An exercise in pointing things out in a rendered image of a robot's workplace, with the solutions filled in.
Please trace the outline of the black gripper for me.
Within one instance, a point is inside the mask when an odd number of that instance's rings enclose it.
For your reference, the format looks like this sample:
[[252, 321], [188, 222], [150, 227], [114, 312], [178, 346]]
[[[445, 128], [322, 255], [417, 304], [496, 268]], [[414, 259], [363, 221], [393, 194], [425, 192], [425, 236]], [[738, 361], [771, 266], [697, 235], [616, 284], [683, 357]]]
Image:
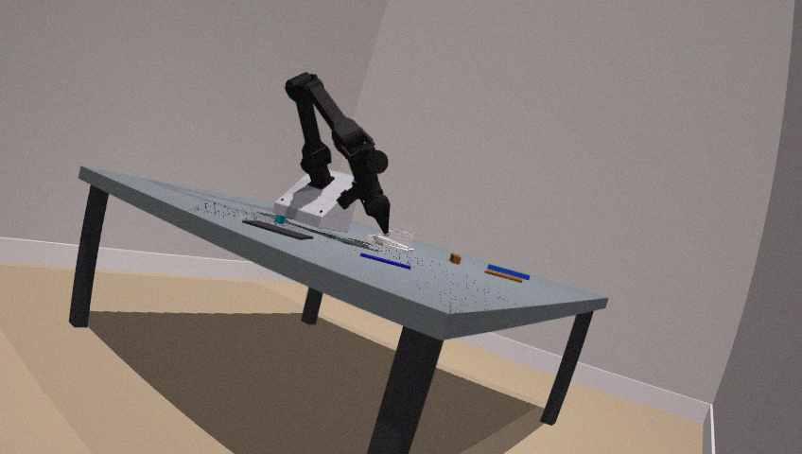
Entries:
[[354, 177], [354, 180], [363, 194], [360, 201], [366, 214], [375, 218], [384, 235], [387, 234], [391, 207], [389, 199], [383, 195], [377, 174], [366, 173]]

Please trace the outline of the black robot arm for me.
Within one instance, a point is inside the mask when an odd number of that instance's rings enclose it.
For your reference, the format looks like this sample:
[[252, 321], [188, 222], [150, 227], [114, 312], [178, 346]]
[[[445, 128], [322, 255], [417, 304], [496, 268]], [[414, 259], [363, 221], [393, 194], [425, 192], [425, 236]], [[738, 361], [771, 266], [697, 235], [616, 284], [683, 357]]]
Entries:
[[[327, 168], [327, 164], [331, 163], [331, 150], [320, 139], [314, 105], [332, 131], [336, 150], [348, 159], [353, 177], [366, 173], [382, 173], [387, 168], [387, 156], [382, 151], [375, 150], [373, 138], [362, 127], [343, 115], [316, 74], [303, 72], [289, 79], [285, 87], [289, 98], [296, 102], [300, 116], [305, 139], [300, 165], [310, 177], [309, 186], [323, 190], [335, 180]], [[337, 198], [342, 209], [363, 197], [358, 185], [355, 182], [351, 184]]]

